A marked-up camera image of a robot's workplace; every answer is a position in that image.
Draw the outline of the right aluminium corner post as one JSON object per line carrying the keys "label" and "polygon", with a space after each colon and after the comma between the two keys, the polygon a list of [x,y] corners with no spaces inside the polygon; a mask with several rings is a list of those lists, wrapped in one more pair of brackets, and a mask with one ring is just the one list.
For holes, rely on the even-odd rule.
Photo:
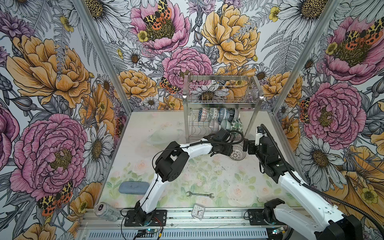
{"label": "right aluminium corner post", "polygon": [[323,13],[320,16],[319,21],[316,23],[314,31],[309,35],[308,41],[305,44],[303,50],[301,51],[299,58],[297,62],[295,63],[288,80],[285,84],[285,86],[282,88],[281,93],[277,97],[273,107],[271,108],[271,112],[273,114],[276,114],[282,105],[282,103],[285,102],[288,94],[290,93],[291,88],[293,87],[294,83],[296,82],[301,69],[305,62],[308,60],[308,58],[311,55],[311,50],[315,47],[316,43],[320,39],[322,33],[324,32],[325,28],[329,26],[329,23],[331,21],[332,16],[336,12],[339,4],[341,1],[328,1]]}

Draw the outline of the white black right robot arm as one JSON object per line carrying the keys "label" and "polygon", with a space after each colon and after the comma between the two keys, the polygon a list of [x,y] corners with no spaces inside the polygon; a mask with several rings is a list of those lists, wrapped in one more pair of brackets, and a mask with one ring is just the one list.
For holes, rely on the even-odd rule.
{"label": "white black right robot arm", "polygon": [[244,152],[259,159],[261,172],[291,194],[309,214],[294,210],[281,199],[264,204],[263,219],[268,224],[285,224],[309,240],[361,240],[362,223],[332,206],[315,190],[305,187],[304,180],[287,163],[276,142],[267,136],[245,140]]}

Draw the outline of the mint green striped bowl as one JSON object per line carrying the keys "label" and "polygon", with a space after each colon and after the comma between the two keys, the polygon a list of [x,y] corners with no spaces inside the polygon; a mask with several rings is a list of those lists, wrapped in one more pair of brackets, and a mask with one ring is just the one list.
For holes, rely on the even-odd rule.
{"label": "mint green striped bowl", "polygon": [[221,128],[230,131],[232,130],[232,125],[229,120],[224,119],[221,122]]}

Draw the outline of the right green circuit board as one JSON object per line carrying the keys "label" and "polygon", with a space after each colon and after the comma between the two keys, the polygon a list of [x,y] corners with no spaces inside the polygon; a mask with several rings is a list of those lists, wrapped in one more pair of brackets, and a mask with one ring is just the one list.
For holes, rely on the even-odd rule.
{"label": "right green circuit board", "polygon": [[279,228],[274,228],[271,232],[272,235],[279,235],[279,234],[284,234],[285,228],[284,227],[279,227]]}

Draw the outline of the steel two-tier dish rack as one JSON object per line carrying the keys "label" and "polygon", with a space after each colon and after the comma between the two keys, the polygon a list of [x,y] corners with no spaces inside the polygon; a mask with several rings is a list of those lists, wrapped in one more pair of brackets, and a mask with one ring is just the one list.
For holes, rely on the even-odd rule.
{"label": "steel two-tier dish rack", "polygon": [[251,111],[249,122],[243,120],[244,135],[249,138],[266,97],[255,77],[214,75],[185,76],[182,99],[186,142],[189,143],[212,132],[208,117],[205,122],[198,121],[200,108],[237,108],[239,111]]}

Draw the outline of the steel open-end wrench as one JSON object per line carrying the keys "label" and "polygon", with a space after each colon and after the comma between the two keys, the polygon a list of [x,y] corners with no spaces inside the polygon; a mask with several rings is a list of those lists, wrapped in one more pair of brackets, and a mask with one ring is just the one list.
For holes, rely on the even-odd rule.
{"label": "steel open-end wrench", "polygon": [[211,193],[211,194],[200,194],[200,193],[193,193],[191,191],[186,192],[186,196],[187,197],[205,197],[205,198],[210,198],[210,199],[214,199],[215,198],[213,193]]}

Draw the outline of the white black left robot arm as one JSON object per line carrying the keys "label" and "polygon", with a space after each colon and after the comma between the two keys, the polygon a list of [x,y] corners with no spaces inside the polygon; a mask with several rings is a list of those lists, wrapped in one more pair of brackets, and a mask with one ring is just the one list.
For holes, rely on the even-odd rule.
{"label": "white black left robot arm", "polygon": [[189,144],[171,142],[165,150],[155,154],[153,168],[155,175],[144,197],[134,208],[133,222],[144,226],[149,223],[156,210],[158,202],[168,184],[176,180],[182,173],[188,160],[202,155],[221,154],[230,156],[234,145],[244,141],[244,134],[235,130],[221,129],[215,134],[203,137]]}

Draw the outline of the left aluminium corner post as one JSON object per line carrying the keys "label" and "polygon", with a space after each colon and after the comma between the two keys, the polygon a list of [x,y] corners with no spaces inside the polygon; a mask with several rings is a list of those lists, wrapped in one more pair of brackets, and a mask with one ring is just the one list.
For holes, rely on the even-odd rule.
{"label": "left aluminium corner post", "polygon": [[120,97],[121,103],[127,113],[127,115],[130,117],[133,109],[130,105],[130,102],[126,96],[126,93],[122,87],[122,84],[120,80],[118,79],[118,74],[109,58],[108,52],[105,48],[105,45],[103,43],[103,40],[98,33],[98,29],[96,27],[96,24],[94,24],[94,21],[92,19],[92,16],[87,8],[87,5],[84,1],[74,1],[74,6],[76,10],[78,11],[78,14],[80,15],[80,19],[82,23],[84,24],[87,33],[89,35],[89,39],[93,41],[93,45],[98,52],[98,55],[100,59],[102,60],[102,63],[117,91],[117,94]]}

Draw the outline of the aluminium front rail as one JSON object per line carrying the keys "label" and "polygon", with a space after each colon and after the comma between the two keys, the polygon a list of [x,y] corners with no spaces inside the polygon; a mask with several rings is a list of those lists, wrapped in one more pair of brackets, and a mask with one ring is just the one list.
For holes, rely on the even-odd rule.
{"label": "aluminium front rail", "polygon": [[[220,228],[250,228],[250,221],[245,208],[206,208],[202,220],[192,217],[192,208],[167,209],[165,229],[220,229]],[[125,217],[121,216],[115,222],[97,217],[93,211],[87,211],[80,230],[112,229],[118,230],[124,226]]]}

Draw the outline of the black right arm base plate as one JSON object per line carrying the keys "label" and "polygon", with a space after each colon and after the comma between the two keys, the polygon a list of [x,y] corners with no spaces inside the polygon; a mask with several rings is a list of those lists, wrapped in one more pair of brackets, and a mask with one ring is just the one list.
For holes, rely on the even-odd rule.
{"label": "black right arm base plate", "polygon": [[266,221],[263,209],[248,209],[246,211],[246,219],[248,219],[251,226],[264,226],[269,223]]}

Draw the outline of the dark grey patterned bowl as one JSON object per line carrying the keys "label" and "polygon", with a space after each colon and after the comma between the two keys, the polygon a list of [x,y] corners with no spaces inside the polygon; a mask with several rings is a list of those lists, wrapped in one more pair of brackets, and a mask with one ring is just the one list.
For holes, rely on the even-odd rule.
{"label": "dark grey patterned bowl", "polygon": [[228,121],[229,121],[229,122],[233,122],[234,120],[238,120],[238,119],[239,119],[239,116],[240,116],[240,111],[239,111],[239,109],[237,109],[237,108],[231,108],[231,109],[229,110]]}

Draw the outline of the green circuit board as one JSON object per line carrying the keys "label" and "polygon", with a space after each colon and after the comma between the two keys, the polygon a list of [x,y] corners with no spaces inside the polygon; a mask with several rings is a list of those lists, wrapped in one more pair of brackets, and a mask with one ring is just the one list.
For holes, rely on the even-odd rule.
{"label": "green circuit board", "polygon": [[135,235],[136,238],[152,238],[155,236],[157,233],[156,229],[143,229],[143,230],[138,230],[137,234]]}
{"label": "green circuit board", "polygon": [[271,232],[272,235],[279,235],[279,234],[284,234],[285,228],[284,227],[279,227],[279,228],[274,228]]}

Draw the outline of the green leaf pattern bowl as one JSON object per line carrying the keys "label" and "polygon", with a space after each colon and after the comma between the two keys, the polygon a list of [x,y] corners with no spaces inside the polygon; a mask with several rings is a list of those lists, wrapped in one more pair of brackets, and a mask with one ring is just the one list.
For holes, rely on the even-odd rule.
{"label": "green leaf pattern bowl", "polygon": [[233,131],[243,132],[243,123],[239,119],[234,119],[231,125]]}

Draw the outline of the blue floral bowl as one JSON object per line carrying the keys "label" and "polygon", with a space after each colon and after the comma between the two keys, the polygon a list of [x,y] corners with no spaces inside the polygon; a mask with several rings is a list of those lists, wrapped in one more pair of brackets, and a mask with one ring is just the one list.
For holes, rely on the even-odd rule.
{"label": "blue floral bowl", "polygon": [[223,120],[226,120],[229,117],[229,110],[227,108],[219,109],[218,121],[221,123]]}

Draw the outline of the left green circuit board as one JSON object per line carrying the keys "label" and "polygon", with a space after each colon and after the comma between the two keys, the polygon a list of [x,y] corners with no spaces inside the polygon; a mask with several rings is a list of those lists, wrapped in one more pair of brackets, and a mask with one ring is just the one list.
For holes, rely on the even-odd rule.
{"label": "left green circuit board", "polygon": [[156,229],[143,229],[143,230],[138,230],[137,234],[135,235],[136,238],[152,238],[155,236],[157,233]]}

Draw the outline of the silver drink can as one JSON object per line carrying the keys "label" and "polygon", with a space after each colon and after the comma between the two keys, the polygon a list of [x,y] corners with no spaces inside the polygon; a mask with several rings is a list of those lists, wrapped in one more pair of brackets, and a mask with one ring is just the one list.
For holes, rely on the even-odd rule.
{"label": "silver drink can", "polygon": [[94,207],[94,213],[97,217],[110,222],[116,222],[121,216],[118,209],[104,202],[100,202]]}

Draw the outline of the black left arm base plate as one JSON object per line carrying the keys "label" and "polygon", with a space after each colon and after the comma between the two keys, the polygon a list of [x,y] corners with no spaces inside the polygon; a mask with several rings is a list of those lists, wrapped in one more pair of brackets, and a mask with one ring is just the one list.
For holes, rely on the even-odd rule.
{"label": "black left arm base plate", "polygon": [[143,211],[128,210],[124,220],[125,227],[164,227],[167,222],[167,210],[154,210],[150,214]]}

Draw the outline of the pink striped bowl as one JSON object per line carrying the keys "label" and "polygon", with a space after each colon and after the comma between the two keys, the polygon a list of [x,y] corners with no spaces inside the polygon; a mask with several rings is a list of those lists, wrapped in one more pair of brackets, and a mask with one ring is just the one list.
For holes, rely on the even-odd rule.
{"label": "pink striped bowl", "polygon": [[212,119],[210,121],[209,127],[212,133],[217,133],[221,129],[220,123],[217,119]]}

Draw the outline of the small white square clock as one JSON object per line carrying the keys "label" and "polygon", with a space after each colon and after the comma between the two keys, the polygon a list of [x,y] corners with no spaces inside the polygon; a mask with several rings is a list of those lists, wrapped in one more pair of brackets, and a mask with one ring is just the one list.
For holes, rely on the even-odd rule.
{"label": "small white square clock", "polygon": [[194,204],[193,209],[191,211],[191,216],[196,219],[201,221],[204,218],[206,208],[202,205],[199,204]]}

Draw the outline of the pale green patterned bowl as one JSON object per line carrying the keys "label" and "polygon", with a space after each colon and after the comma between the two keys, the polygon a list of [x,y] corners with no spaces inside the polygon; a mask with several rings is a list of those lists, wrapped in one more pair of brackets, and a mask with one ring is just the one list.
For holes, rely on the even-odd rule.
{"label": "pale green patterned bowl", "polygon": [[219,110],[217,108],[210,108],[208,120],[217,120],[219,118]]}

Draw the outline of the blue geometric pattern bowl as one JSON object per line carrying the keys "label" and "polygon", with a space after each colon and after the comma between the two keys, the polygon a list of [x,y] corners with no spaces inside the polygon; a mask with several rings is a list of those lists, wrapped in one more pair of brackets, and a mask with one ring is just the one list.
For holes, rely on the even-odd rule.
{"label": "blue geometric pattern bowl", "polygon": [[200,108],[199,114],[198,114],[198,121],[199,122],[205,122],[207,120],[209,114],[209,110],[206,108]]}

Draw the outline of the aluminium corner post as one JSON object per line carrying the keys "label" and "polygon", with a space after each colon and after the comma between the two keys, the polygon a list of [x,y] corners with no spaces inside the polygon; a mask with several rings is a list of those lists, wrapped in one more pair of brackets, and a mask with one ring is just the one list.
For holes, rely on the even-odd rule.
{"label": "aluminium corner post", "polygon": [[117,91],[117,94],[120,97],[121,103],[127,113],[127,115],[130,117],[133,109],[130,105],[130,102],[126,96],[126,93],[122,87],[122,84],[120,80],[118,79],[118,74],[109,58],[108,52],[105,48],[105,45],[103,43],[103,40],[98,33],[98,29],[96,27],[96,24],[94,24],[94,21],[92,19],[92,16],[87,8],[87,5],[84,1],[74,1],[74,6],[76,10],[78,11],[78,14],[80,15],[80,19],[82,23],[84,24],[87,33],[89,35],[89,39],[93,41],[93,45],[98,52],[98,55],[100,59],[102,60],[102,63]]}
{"label": "aluminium corner post", "polygon": [[273,107],[271,108],[271,112],[273,114],[276,114],[282,105],[282,103],[285,102],[288,94],[290,93],[291,88],[293,87],[294,83],[296,82],[301,69],[305,62],[308,60],[308,58],[311,55],[311,50],[315,47],[316,43],[320,39],[322,33],[324,32],[325,28],[329,26],[329,23],[331,21],[332,16],[336,12],[339,4],[341,1],[328,1],[323,13],[320,16],[319,21],[316,23],[314,31],[309,35],[308,41],[305,44],[303,50],[301,51],[299,58],[297,62],[295,63],[288,80],[285,84],[285,86],[282,88],[281,93],[277,97]]}

